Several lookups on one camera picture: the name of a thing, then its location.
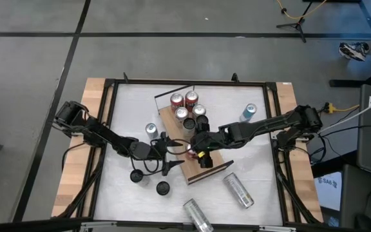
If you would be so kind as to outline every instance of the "wooden platform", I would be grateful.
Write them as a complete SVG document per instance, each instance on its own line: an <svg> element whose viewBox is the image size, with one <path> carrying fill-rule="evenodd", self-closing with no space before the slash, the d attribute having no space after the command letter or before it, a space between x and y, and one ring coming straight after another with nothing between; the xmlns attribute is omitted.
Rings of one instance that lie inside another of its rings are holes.
<svg viewBox="0 0 371 232"><path fill-rule="evenodd" d="M170 138L176 139L185 139L182 133L182 128L179 128L175 122L175 116L173 111L171 110L170 106L162 108L159 110L160 117L162 122L164 123L164 127ZM181 151L185 151L187 149L186 146L175 147L175 152L180 153ZM233 162L224 163L224 160L219 151L211 151L210 156L213 160L213 167L212 168L200 168L199 163L197 160L187 158L187 154L177 155L178 160L184 160L184 163L181 164L181 169L183 171L185 181L187 184L192 184L196 181L202 180L212 174L218 173L226 169L230 166Z"/></svg>
<svg viewBox="0 0 371 232"><path fill-rule="evenodd" d="M88 78L87 80L81 103L88 107L92 115L97 115L98 113L102 90L104 88L104 81L105 78ZM278 82L276 84L281 112L285 113L294 109L297 106L297 103L292 84L289 82ZM276 111L274 109L274 99L270 90L269 99L272 107L272 115L275 115ZM81 139L81 137L73 137L70 146L80 143ZM301 142L297 142L296 146L307 149L306 145ZM52 216L62 213L66 206L71 203L73 198L81 189L89 151L90 149L88 146L81 146L80 148L68 153L53 206ZM300 199L303 201L304 205L306 205L307 209L313 214L313 216L322 222L323 217L318 202L318 196L316 193L316 187L314 185L314 178L312 175L308 155L300 150L291 151L290 162L292 166L292 175L294 178L296 193L299 195ZM285 199L289 221L294 222L292 204L287 193L285 193ZM86 200L82 214L83 216L88 215L88 210L86 209L89 206L90 202L89 200Z"/></svg>

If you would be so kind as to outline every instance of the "gray concrete floor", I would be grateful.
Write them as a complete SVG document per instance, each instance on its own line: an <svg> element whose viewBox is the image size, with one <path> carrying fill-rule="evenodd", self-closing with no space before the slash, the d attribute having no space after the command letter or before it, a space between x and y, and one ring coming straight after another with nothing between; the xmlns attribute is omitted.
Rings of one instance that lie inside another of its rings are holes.
<svg viewBox="0 0 371 232"><path fill-rule="evenodd" d="M284 1L292 15L307 3ZM371 15L371 1L364 0ZM74 32L83 0L0 0L0 32ZM92 1L83 32L252 32L282 33L290 23L276 1ZM356 4L327 3L306 18L307 33L371 33ZM359 90L330 88L329 79L366 79L365 63L339 57L338 39L265 38L80 38L64 87L64 101L78 101L87 77L132 79L292 82L299 104L338 108L358 104ZM33 150L70 47L71 38L0 37L0 222L11 220ZM344 113L323 115L325 125ZM350 121L342 125L356 125ZM356 131L333 135L339 153L356 148ZM61 177L66 136L52 131L24 216L49 218ZM309 151L319 148L312 141ZM335 157L328 150L326 159Z"/></svg>

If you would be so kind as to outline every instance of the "yellow cable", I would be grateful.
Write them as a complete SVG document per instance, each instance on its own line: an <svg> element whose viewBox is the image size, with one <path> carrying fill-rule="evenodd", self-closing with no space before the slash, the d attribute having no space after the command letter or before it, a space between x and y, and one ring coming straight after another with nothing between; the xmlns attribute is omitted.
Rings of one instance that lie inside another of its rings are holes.
<svg viewBox="0 0 371 232"><path fill-rule="evenodd" d="M359 107L360 105L355 105L355 106L352 106L350 108L347 108L347 109L344 109L344 110L340 110L340 109L336 109L334 108L333 111L340 111L340 112L346 112L346 111L349 111L349 110L354 110L354 108L357 108Z"/></svg>
<svg viewBox="0 0 371 232"><path fill-rule="evenodd" d="M277 0L278 4L280 5L280 8L283 10L283 5L281 3L280 0ZM327 2L327 0L324 0L322 3L320 3L318 6L315 7L315 9L311 10L309 13L305 14L305 15L302 15L302 16L298 16L298 17L293 17L293 16L290 16L287 12L284 12L284 14L291 18L291 19L301 19L302 17L306 17L308 15L310 15L311 13L313 13L315 10L317 10L319 7L321 7L323 4L325 4Z"/></svg>

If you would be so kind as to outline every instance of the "red soda can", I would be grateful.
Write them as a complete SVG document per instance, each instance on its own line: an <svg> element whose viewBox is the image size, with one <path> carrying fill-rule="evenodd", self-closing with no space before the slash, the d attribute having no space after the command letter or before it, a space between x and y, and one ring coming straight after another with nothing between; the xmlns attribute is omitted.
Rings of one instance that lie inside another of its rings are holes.
<svg viewBox="0 0 371 232"><path fill-rule="evenodd" d="M171 101L171 110L175 112L177 108L179 107L184 107L184 98L181 94L179 93L173 93L172 96L170 97Z"/></svg>
<svg viewBox="0 0 371 232"><path fill-rule="evenodd" d="M198 94L194 91L188 91L185 95L185 107L188 112L193 111L193 107L198 103Z"/></svg>

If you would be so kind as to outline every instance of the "blue can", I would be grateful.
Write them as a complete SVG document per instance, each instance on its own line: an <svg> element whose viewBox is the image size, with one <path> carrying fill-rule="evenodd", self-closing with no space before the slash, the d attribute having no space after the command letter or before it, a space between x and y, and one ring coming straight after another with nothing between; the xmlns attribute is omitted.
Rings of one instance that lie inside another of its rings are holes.
<svg viewBox="0 0 371 232"><path fill-rule="evenodd" d="M257 112L257 106L253 103L248 104L243 113L240 115L240 122L248 122L252 116Z"/></svg>

